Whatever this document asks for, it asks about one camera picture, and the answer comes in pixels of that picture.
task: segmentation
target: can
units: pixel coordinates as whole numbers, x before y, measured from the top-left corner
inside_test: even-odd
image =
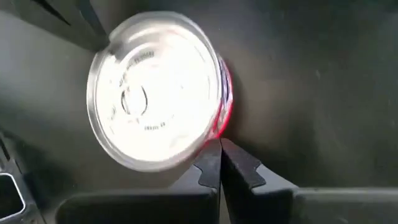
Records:
[[[175,12],[145,12],[109,40],[91,64],[86,102],[114,160],[169,169],[220,136],[231,114],[231,75],[198,25]]]

